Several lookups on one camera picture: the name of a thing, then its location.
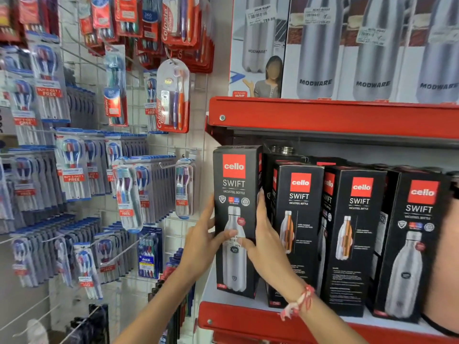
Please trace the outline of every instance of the black product box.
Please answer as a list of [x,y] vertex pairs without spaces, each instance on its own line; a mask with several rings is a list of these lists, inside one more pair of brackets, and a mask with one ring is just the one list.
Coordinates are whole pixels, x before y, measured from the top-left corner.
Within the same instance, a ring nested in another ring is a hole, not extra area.
[[[315,288],[324,167],[300,162],[276,162],[273,172],[271,224],[279,234],[295,273]],[[268,305],[284,308],[287,302],[279,292],[268,286]]]
[[255,298],[258,275],[237,238],[255,243],[261,158],[261,146],[220,146],[213,152],[215,234],[238,230],[217,252],[217,289],[249,298]]
[[340,157],[307,156],[307,162],[319,166],[347,165],[347,160]]
[[338,315],[364,314],[385,179],[378,170],[325,169],[318,289]]
[[264,200],[268,217],[271,216],[271,192],[273,190],[273,171],[274,164],[279,161],[297,161],[307,163],[307,157],[299,155],[281,155],[276,153],[263,153],[263,174],[262,184],[264,191]]
[[367,304],[377,317],[421,317],[450,177],[419,169],[387,172]]

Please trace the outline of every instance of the red logo square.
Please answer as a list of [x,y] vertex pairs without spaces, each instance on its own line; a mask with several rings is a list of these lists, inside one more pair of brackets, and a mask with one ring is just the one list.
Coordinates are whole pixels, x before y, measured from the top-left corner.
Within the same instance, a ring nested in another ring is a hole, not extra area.
[[290,178],[290,192],[307,192],[311,189],[311,174],[293,172]]
[[273,173],[273,189],[274,191],[277,190],[277,169],[274,169]]
[[223,177],[246,178],[246,156],[223,155]]
[[437,200],[438,181],[411,180],[409,203],[435,204]]
[[333,195],[333,187],[335,186],[335,174],[326,172],[324,175],[324,192]]
[[354,177],[352,179],[351,197],[371,197],[372,177]]

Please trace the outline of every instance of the cello swift bottle box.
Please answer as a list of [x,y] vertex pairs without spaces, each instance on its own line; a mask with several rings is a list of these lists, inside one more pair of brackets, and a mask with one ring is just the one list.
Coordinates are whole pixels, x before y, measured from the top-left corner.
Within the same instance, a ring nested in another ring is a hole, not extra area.
[[291,0],[282,98],[336,99],[349,0]]
[[450,178],[420,169],[387,172],[370,275],[373,315],[417,323],[447,207]]
[[[295,273],[314,288],[317,283],[317,231],[324,167],[300,162],[274,166],[271,224]],[[287,302],[268,285],[268,305],[284,308]]]
[[413,0],[351,0],[338,100],[395,101]]
[[249,298],[255,298],[258,275],[237,238],[255,242],[261,157],[261,146],[220,146],[213,152],[215,234],[238,231],[217,251],[217,289]]
[[361,317],[386,172],[326,167],[317,292],[338,315]]
[[280,98],[290,0],[234,0],[229,96]]
[[417,0],[397,101],[459,100],[459,0]]

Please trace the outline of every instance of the human hand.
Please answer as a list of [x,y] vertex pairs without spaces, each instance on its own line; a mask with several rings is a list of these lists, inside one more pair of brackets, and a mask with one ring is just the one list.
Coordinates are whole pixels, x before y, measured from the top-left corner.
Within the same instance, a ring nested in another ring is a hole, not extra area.
[[237,234],[236,229],[222,231],[216,237],[213,236],[213,233],[208,232],[215,225],[215,219],[210,218],[213,204],[212,194],[201,217],[199,217],[199,221],[189,229],[185,238],[185,247],[179,268],[192,277],[193,282],[212,264],[220,245]]
[[242,82],[250,89],[250,90],[253,90],[254,86],[253,86],[253,82],[252,81],[249,81],[247,79],[243,79]]
[[263,190],[258,194],[255,237],[256,246],[247,238],[238,238],[238,243],[247,250],[247,256],[260,276],[287,302],[296,301],[304,290],[305,282],[291,268],[279,234],[268,220]]

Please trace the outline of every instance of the finger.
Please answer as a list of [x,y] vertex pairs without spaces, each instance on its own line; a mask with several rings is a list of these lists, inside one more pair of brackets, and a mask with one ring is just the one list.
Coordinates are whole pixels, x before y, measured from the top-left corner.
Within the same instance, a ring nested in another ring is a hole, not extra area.
[[256,247],[255,247],[255,244],[247,239],[246,237],[239,237],[237,239],[237,242],[247,250],[247,256],[249,256],[250,260],[252,260],[253,262],[253,258],[254,258],[254,255],[255,255],[255,251],[256,251]]
[[213,205],[214,205],[214,202],[213,202],[213,193],[212,193],[209,196],[209,199],[207,200],[206,207],[202,211],[201,217],[199,217],[199,223],[201,224],[201,226],[207,227],[207,223],[210,219],[210,216],[212,216],[212,213],[213,213]]
[[210,246],[212,248],[212,251],[214,253],[216,253],[217,250],[219,249],[220,245],[224,241],[227,241],[230,238],[235,237],[236,234],[237,234],[237,229],[227,229],[227,230],[224,230],[224,231],[221,231],[220,233],[218,233],[216,235],[216,237],[213,238],[212,241],[210,242]]
[[207,221],[207,229],[212,229],[215,227],[215,217],[212,217]]
[[262,188],[258,193],[257,222],[266,222],[267,217],[266,203],[264,202],[264,191]]

